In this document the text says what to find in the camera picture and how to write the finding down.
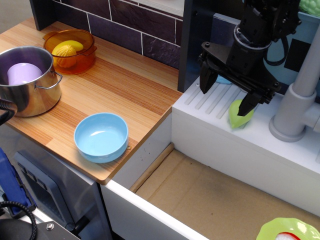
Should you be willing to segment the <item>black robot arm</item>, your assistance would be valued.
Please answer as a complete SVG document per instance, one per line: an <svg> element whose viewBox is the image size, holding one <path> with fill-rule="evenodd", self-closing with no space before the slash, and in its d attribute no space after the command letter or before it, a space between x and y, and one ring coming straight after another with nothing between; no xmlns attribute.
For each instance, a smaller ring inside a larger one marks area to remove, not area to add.
<svg viewBox="0 0 320 240"><path fill-rule="evenodd" d="M281 65L288 56L288 35L302 22L298 0L246 0L232 46L203 42L199 56L199 86L206 94L222 76L247 92L238 108L244 117L258 104L269 104L281 84L266 64Z"/></svg>

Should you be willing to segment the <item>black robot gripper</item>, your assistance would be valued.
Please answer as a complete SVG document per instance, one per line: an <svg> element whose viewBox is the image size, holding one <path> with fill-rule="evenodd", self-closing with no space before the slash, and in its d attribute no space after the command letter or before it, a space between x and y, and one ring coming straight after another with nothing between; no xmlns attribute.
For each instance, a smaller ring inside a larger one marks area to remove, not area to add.
<svg viewBox="0 0 320 240"><path fill-rule="evenodd" d="M239 25L232 36L231 46L208 41L201 44L199 86L206 94L220 75L246 91L237 114L244 117L258 104L269 104L281 86L265 66L264 57L272 41L259 42Z"/></svg>

